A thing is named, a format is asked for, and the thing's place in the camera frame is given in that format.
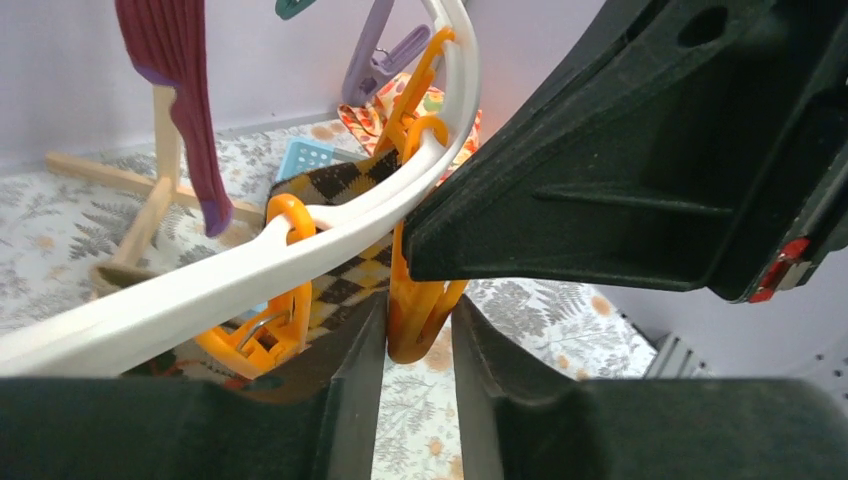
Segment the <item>teal clothespin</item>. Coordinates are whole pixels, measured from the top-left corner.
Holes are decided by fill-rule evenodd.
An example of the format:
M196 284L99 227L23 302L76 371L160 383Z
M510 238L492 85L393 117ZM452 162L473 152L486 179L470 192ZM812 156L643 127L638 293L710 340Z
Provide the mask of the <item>teal clothespin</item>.
M274 10L283 20L291 20L313 3L315 3L315 0L277 0L277 6Z

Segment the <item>black plastic object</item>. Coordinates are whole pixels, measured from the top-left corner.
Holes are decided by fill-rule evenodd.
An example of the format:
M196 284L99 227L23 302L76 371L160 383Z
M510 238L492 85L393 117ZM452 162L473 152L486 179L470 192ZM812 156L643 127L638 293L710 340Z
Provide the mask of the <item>black plastic object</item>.
M386 308L385 294L371 297L246 392L149 377L0 381L0 478L368 480Z
M848 478L848 419L806 383L574 382L468 298L452 325L465 480Z
M848 2L608 0L407 219L413 279L762 288L843 248Z
M248 392L2 380L0 478L369 479L386 315L376 294ZM801 382L574 382L464 296L453 355L466 480L848 478L848 419Z

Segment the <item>wooden drying rack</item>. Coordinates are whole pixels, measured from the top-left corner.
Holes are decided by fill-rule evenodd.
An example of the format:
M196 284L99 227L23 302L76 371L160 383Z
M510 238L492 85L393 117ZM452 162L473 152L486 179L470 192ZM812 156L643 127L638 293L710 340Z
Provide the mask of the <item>wooden drying rack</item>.
M182 139L170 115L174 96L173 88L153 87L156 178L148 178L64 153L48 152L46 155L47 170L52 173L82 178L105 187L147 196L147 201L139 210L112 256L113 262L130 266L138 264L172 203L194 209L200 208L194 190L180 185ZM233 201L233 208L234 220L241 220L251 225L261 225L264 220L264 209L257 206Z

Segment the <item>orange plastic clip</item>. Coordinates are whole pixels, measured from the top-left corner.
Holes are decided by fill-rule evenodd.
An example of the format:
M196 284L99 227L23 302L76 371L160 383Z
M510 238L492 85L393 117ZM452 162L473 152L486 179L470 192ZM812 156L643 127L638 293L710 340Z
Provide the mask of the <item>orange plastic clip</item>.
M287 242L294 243L315 235L315 223L303 202L284 193L268 202L267 219L285 215L294 230ZM306 348L306 332L312 303L312 282L272 298L268 307L233 333L221 327L204 332L195 341L209 355L239 375L254 379L281 365ZM266 348L259 339L266 337L273 346Z
M445 42L453 41L455 38L453 30L448 27L442 28L433 35L430 44L421 54L421 61L415 67L415 72L409 77L403 92L395 102L392 114L386 121L386 126L383 127L380 139L377 140L375 153L382 153L392 146L400 150L406 143L406 131L415 121L415 110L427 93L427 89L430 88L430 84L433 83L433 79L436 78L433 62L436 57L444 55L442 46Z
M433 37L383 129L377 151L394 146L400 152L401 162L406 162L418 151L424 129L432 130L436 139L447 145L448 129L444 122L432 115L415 119L414 112L435 77L431 68L433 60L443 53L444 42L453 39L454 34L448 28ZM412 363L420 360L433 346L468 281L448 282L447 288L445 282L412 281L401 254L402 239L403 222L400 222L392 238L387 343L393 361Z

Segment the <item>floor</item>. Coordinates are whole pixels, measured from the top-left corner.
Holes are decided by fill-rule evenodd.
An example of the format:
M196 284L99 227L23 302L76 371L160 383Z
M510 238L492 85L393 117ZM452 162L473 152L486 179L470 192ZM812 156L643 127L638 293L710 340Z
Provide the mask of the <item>floor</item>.
M294 136L364 153L338 121L220 135L228 193L262 204ZM155 173L149 150L102 160ZM46 172L0 179L0 335L85 302L91 292L88 268L115 250L142 202L135 195ZM143 265L156 271L178 268L255 233L235 224L208 239L196 212L172 207ZM655 355L589 285L498 279L472 282L467 293L502 332L572 378L639 377ZM448 324L421 362L386 363L373 478L462 478L449 329Z

